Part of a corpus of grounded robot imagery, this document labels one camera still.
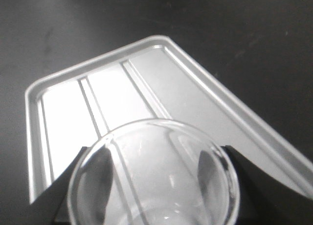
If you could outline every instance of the white tray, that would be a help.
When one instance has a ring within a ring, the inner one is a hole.
[[[313,198],[312,163],[167,37],[152,36],[42,78],[25,99],[30,202],[82,146],[122,124],[156,117],[198,127]]]

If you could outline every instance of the dark countertop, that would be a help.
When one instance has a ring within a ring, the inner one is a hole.
[[[313,160],[312,12],[313,0],[0,0],[0,221],[28,204],[26,88],[155,34]]]

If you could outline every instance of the black holder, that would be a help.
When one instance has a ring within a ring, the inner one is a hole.
[[[312,225],[313,200],[275,180],[231,146],[222,147],[238,175],[241,201],[236,225]],[[61,176],[8,225],[70,225],[67,189],[83,147]]]

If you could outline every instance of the clear glass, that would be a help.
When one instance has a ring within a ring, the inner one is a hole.
[[[234,168],[203,132],[150,119],[119,127],[78,162],[69,185],[73,225],[230,225]]]

